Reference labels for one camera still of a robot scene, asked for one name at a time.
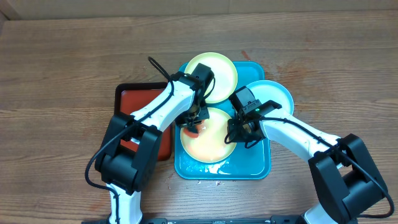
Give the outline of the dark green sponge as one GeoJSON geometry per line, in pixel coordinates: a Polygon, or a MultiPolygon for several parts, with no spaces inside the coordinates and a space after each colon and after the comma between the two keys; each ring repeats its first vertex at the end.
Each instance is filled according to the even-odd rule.
{"type": "Polygon", "coordinates": [[[190,138],[197,138],[200,135],[196,126],[183,128],[183,133],[190,138]]]}

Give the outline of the light blue plate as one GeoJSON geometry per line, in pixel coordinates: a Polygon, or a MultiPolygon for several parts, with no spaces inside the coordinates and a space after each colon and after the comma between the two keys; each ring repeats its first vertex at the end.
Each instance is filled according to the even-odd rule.
{"type": "Polygon", "coordinates": [[[259,80],[248,84],[246,87],[261,103],[272,100],[282,105],[282,108],[290,114],[294,113],[293,97],[288,89],[280,83],[271,80],[259,80]]]}

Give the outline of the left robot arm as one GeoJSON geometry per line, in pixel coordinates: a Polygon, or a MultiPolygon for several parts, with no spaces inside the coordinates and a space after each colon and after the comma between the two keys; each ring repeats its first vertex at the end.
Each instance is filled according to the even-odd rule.
{"type": "Polygon", "coordinates": [[[105,223],[141,222],[141,191],[154,172],[164,130],[176,123],[197,133],[197,125],[209,117],[205,99],[213,72],[164,76],[169,81],[166,89],[147,106],[112,116],[100,149],[87,165],[101,174],[104,184],[93,183],[86,170],[87,183],[110,193],[111,213],[105,223]]]}

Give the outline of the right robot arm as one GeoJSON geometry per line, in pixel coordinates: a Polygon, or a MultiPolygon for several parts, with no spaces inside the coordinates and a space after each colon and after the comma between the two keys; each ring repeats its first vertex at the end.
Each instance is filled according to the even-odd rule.
{"type": "Polygon", "coordinates": [[[387,185],[364,141],[324,133],[282,108],[256,108],[228,122],[226,144],[250,148],[275,141],[308,163],[318,204],[302,214],[302,223],[357,223],[383,219],[395,210],[387,185]]]}

